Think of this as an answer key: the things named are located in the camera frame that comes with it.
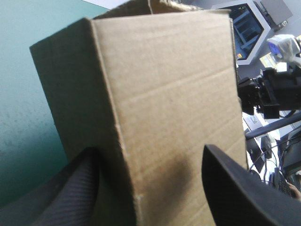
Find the white device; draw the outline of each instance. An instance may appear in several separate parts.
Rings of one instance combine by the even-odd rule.
[[[301,53],[301,41],[299,39],[291,34],[279,34],[267,39],[267,41],[276,61],[301,68],[301,58],[296,56]]]

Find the white paper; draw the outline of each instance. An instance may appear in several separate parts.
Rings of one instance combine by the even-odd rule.
[[[128,1],[128,0],[83,0],[90,2],[92,4],[104,7],[104,8],[115,8],[116,6],[121,5],[122,3]]]

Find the teal wall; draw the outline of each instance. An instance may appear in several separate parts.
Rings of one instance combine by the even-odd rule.
[[[0,206],[67,163],[29,46],[106,10],[82,0],[1,0]]]

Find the computer keyboard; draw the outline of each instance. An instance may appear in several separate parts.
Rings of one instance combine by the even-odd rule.
[[[284,176],[280,173],[279,170],[276,170],[274,173],[274,187],[278,191],[280,191],[288,196],[292,196],[290,187],[288,186]]]

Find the cardboard box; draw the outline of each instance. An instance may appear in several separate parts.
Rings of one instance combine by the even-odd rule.
[[[214,225],[204,144],[246,166],[227,12],[133,16],[192,9],[135,0],[31,47],[69,159],[100,150],[92,225]]]

